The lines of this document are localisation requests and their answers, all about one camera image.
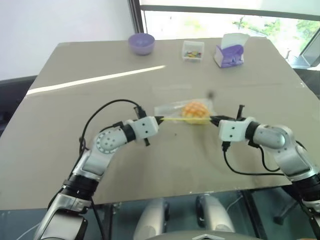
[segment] plastic bag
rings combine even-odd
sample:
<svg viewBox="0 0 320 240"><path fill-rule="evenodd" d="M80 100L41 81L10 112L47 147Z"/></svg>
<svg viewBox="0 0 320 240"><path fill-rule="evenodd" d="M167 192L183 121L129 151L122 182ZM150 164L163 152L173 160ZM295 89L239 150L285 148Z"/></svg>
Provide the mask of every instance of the plastic bag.
<svg viewBox="0 0 320 240"><path fill-rule="evenodd" d="M175 123L207 124L209 117L217 115L213 108L213 101L207 98L176 101L154 108L155 116L164 116L165 120Z"/></svg>

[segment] purple bowl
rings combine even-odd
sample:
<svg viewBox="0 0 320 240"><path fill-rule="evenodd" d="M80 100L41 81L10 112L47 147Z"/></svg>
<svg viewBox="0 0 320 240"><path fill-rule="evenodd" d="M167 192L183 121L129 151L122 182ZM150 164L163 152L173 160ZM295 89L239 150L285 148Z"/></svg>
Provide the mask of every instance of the purple bowl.
<svg viewBox="0 0 320 240"><path fill-rule="evenodd" d="M155 38L147 33L137 33L129 37L131 50L138 55L148 55L155 47Z"/></svg>

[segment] beige tabletop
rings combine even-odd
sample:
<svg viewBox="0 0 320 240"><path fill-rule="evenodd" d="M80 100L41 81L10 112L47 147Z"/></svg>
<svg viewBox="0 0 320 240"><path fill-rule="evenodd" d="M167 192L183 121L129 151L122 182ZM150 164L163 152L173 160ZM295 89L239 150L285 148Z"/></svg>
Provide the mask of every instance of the beige tabletop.
<svg viewBox="0 0 320 240"><path fill-rule="evenodd" d="M212 54L221 39L200 41L201 63L182 60L183 40L157 41L148 56L131 53L126 41L59 44L0 138L0 209L46 207L72 170L87 119L119 98L153 115L156 106L214 91L218 114L236 116L244 104L245 117L291 128L319 164L319 100L272 43L251 37L244 65L220 69ZM89 144L103 127L135 118L132 105L115 103L92 121L85 138ZM231 172L211 124L164 122L149 141L148 147L132 142L117 151L94 195L97 204L290 183L283 176ZM245 143L233 144L227 156L239 171L264 172L259 150ZM266 161L276 167L268 153Z"/></svg>

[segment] purple tissue box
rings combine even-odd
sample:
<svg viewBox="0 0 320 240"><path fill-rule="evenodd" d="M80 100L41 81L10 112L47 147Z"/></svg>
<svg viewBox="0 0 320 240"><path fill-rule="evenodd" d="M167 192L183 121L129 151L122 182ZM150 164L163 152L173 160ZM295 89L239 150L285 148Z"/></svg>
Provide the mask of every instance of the purple tissue box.
<svg viewBox="0 0 320 240"><path fill-rule="evenodd" d="M220 68L229 68L244 63L244 47L242 45L234 45L221 49L216 46L214 60Z"/></svg>

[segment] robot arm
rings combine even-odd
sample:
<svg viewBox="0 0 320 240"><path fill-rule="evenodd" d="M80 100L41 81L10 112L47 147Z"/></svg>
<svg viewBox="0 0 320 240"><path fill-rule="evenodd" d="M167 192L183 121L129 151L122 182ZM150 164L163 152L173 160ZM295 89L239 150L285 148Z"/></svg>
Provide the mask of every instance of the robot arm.
<svg viewBox="0 0 320 240"><path fill-rule="evenodd" d="M99 182L117 149L133 140L145 140L158 133L159 125L153 116L128 120L124 125L108 128L94 139L91 150L86 151L63 182L47 213L36 230L34 239L81 240L87 221L80 214L92 204Z"/></svg>
<svg viewBox="0 0 320 240"><path fill-rule="evenodd" d="M272 153L275 162L300 196L301 207L307 213L316 237L320 239L319 167L311 161L306 149L297 144L288 127L260 124L253 117L243 118L243 107L240 107L236 119L211 117L211 122L219 127L220 139L224 143L248 141L249 145L261 145Z"/></svg>

